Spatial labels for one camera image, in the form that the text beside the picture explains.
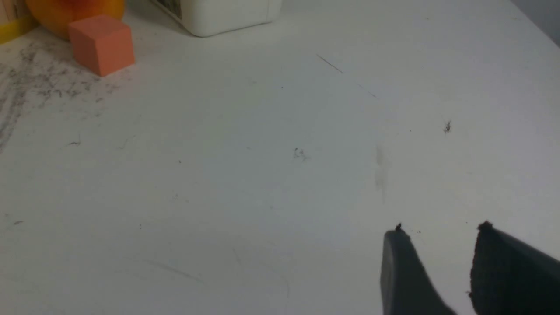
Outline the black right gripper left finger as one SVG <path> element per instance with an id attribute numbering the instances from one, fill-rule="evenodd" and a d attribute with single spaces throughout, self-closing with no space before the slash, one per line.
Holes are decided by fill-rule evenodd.
<path id="1" fill-rule="evenodd" d="M 380 289 L 385 315 L 455 314 L 432 285 L 401 224 L 384 234 Z"/>

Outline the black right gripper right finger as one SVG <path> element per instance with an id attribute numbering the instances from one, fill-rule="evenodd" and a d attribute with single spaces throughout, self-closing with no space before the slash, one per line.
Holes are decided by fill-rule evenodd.
<path id="1" fill-rule="evenodd" d="M 469 297 L 478 315 L 557 315 L 560 263 L 485 221 L 478 226 Z"/>

